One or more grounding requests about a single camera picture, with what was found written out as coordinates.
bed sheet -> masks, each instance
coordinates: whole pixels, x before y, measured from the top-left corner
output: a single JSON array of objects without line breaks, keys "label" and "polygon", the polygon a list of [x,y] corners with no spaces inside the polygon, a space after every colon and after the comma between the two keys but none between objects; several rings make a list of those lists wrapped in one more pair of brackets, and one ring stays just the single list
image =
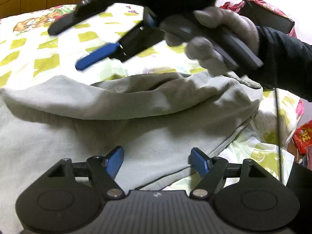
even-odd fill
[{"label": "bed sheet", "polygon": [[[114,4],[72,27],[59,36],[49,36],[48,26],[76,5],[62,5],[48,10],[12,16],[0,20],[0,87],[20,90],[42,83],[53,76],[65,75],[81,83],[92,84],[135,74],[183,72],[193,74],[204,69],[184,54],[185,45],[169,47],[164,41],[125,63],[105,59],[85,71],[77,71],[75,62],[99,46],[116,42],[142,20],[143,8],[132,4]],[[296,108],[300,98],[279,90],[282,120],[282,147],[290,139],[300,115]],[[276,144],[274,92],[264,91],[253,121],[220,154],[229,162],[245,158],[257,161],[275,177],[279,176]],[[286,183],[294,156],[283,150],[283,182]],[[166,189],[189,191],[199,176],[193,174]],[[228,179],[227,184],[237,180]]]}]

cable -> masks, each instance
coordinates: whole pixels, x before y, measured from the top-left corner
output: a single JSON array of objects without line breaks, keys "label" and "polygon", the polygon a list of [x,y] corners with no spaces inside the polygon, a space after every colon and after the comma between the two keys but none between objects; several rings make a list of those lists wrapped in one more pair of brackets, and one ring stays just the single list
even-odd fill
[{"label": "cable", "polygon": [[248,4],[248,6],[251,8],[251,11],[253,13],[253,16],[257,22],[257,24],[260,26],[260,29],[262,31],[263,36],[266,39],[266,42],[268,44],[268,50],[269,50],[269,54],[271,55],[271,59],[270,61],[272,62],[273,65],[273,74],[274,74],[274,79],[273,79],[273,84],[274,84],[274,94],[275,94],[275,106],[276,106],[276,116],[277,116],[277,147],[278,147],[278,162],[279,162],[279,180],[280,182],[283,183],[283,170],[282,170],[282,152],[281,152],[281,136],[280,136],[280,112],[279,112],[279,98],[278,98],[278,92],[277,92],[277,85],[278,85],[278,81],[277,81],[277,65],[274,59],[274,54],[273,54],[273,50],[274,47],[272,46],[272,43],[269,41],[268,36],[266,35],[266,32],[264,30],[264,27],[262,26],[262,24],[260,23],[259,19],[256,17],[256,15],[253,12],[253,7],[252,4],[248,1],[248,0],[244,0],[246,2],[246,4]]}]

gloved hand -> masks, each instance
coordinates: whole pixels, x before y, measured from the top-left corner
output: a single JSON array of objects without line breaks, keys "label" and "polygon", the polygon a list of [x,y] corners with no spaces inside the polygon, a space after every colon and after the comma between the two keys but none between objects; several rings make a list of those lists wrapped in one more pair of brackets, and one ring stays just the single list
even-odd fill
[{"label": "gloved hand", "polygon": [[[194,11],[195,18],[204,26],[216,28],[220,25],[228,26],[254,54],[258,54],[259,35],[254,23],[234,11],[224,10],[218,7],[208,7],[202,11]],[[169,21],[164,20],[160,29],[165,30],[165,40],[168,46],[179,46],[183,40],[168,32]],[[222,56],[213,49],[213,45],[204,37],[194,37],[186,46],[185,54],[189,59],[199,60],[201,67],[206,68],[213,76],[224,75],[229,69],[223,63]]]}]

gray fabric bag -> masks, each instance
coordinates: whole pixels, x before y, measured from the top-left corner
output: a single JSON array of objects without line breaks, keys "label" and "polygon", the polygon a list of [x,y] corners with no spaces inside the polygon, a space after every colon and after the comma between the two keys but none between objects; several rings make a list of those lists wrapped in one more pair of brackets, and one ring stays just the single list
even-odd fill
[{"label": "gray fabric bag", "polygon": [[92,86],[56,76],[0,89],[0,230],[22,230],[18,195],[64,157],[125,150],[116,182],[126,192],[188,176],[193,147],[218,155],[250,122],[262,89],[207,72],[144,74]]}]

black jacket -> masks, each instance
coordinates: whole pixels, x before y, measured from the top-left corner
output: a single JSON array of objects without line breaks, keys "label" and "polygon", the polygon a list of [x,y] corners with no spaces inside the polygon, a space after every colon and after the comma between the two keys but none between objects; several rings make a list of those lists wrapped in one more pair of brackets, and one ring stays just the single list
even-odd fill
[{"label": "black jacket", "polygon": [[274,59],[277,87],[312,102],[312,46],[272,28],[264,27],[264,30],[270,44],[258,28],[260,37],[258,57],[264,65],[248,76],[263,86],[273,87],[272,59]]}]

